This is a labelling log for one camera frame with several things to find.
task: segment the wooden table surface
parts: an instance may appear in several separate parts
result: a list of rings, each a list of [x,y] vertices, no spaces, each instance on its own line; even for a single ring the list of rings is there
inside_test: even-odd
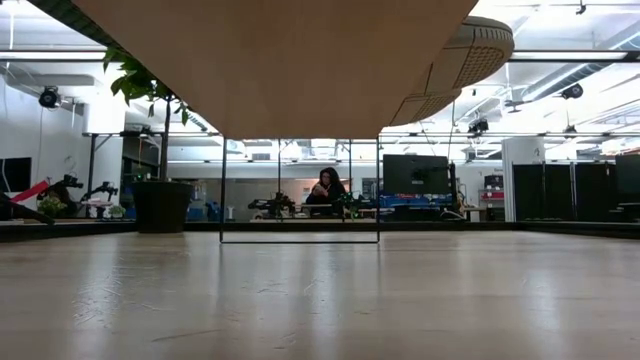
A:
[[[370,240],[228,233],[225,240]],[[640,243],[215,233],[0,244],[4,359],[638,359]]]

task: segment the potted plant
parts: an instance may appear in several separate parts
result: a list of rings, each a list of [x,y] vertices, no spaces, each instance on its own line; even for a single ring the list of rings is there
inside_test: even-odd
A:
[[[38,211],[50,218],[56,218],[67,207],[57,197],[47,196],[38,204]]]
[[[131,55],[109,48],[104,57],[105,71],[112,60],[122,62],[120,70],[124,72],[124,75],[111,84],[114,96],[122,93],[127,105],[134,99],[147,99],[150,102],[149,117],[154,116],[156,102],[161,100],[165,102],[159,181],[142,181],[132,185],[138,231],[143,233],[181,232],[193,189],[189,184],[168,181],[169,124],[172,114],[181,114],[182,123],[186,124],[191,117],[191,108]]]
[[[127,210],[120,205],[113,205],[109,208],[109,215],[112,219],[122,219]]]

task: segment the black plant pot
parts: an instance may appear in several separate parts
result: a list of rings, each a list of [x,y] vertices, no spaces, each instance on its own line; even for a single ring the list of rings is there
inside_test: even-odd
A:
[[[138,232],[182,232],[193,186],[174,182],[139,182],[134,183],[132,189]]]

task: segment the black metal frame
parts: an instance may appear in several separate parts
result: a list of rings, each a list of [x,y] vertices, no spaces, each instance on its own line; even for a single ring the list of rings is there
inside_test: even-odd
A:
[[[226,179],[227,179],[227,138],[222,140],[222,180],[220,185],[220,223],[218,237],[221,244],[378,244],[380,243],[380,137],[376,138],[376,239],[373,241],[225,241],[225,197],[226,197]],[[281,191],[282,179],[282,157],[280,148],[281,140],[278,139],[278,192]],[[349,190],[352,190],[352,140],[349,140]]]

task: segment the red object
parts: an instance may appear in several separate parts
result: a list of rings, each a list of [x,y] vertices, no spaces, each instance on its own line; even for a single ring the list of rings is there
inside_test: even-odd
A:
[[[25,201],[47,190],[47,188],[49,188],[49,184],[46,181],[41,181],[36,185],[34,185],[33,187],[31,187],[31,189],[21,192],[20,194],[14,196],[13,198],[11,198],[11,201],[16,203],[20,201]]]

